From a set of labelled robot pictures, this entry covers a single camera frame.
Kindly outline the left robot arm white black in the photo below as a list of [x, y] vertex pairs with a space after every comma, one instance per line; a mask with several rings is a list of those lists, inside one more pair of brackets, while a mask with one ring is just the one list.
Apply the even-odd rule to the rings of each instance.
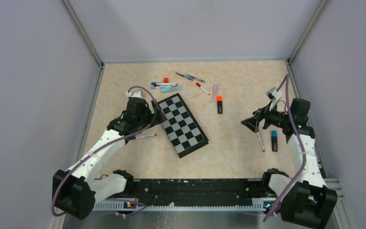
[[52, 178], [51, 210], [85, 219], [97, 202], [113, 194], [128, 197], [133, 193], [131, 174], [115, 172], [106, 178], [96, 177], [115, 153], [142, 131], [166, 120], [157, 101], [150, 104], [141, 97], [130, 97], [121, 115], [109, 122], [98, 142], [67, 170], [58, 170]]

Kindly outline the black highlighter blue tip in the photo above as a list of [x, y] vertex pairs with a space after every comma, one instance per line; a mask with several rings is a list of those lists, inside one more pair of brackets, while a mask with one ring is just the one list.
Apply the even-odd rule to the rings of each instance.
[[278, 136], [276, 130], [271, 131], [271, 147], [273, 152], [278, 151]]

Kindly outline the white marker magenta end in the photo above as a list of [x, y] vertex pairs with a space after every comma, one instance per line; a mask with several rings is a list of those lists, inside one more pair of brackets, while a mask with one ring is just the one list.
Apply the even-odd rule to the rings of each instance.
[[262, 137], [261, 137], [261, 134], [259, 131], [256, 132], [257, 133], [257, 136], [258, 136], [258, 140], [259, 140], [259, 143], [260, 143], [260, 146], [261, 146], [261, 150], [263, 152], [265, 152], [265, 147], [264, 147], [264, 143], [263, 143], [263, 140], [262, 140]]

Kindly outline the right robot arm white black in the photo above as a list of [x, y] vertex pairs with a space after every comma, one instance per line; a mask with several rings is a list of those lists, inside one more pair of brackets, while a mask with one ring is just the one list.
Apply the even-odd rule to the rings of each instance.
[[311, 229], [324, 229], [337, 203], [336, 191], [326, 184], [319, 169], [315, 153], [315, 132], [307, 125], [311, 103], [303, 99], [293, 99], [288, 112], [278, 111], [269, 105], [253, 112], [252, 117], [241, 124], [256, 133], [264, 121], [263, 129], [273, 125], [282, 129], [286, 143], [293, 155], [293, 178], [277, 169], [264, 173], [260, 184], [261, 192], [276, 202], [269, 208], [266, 219], [279, 212], [281, 219]]

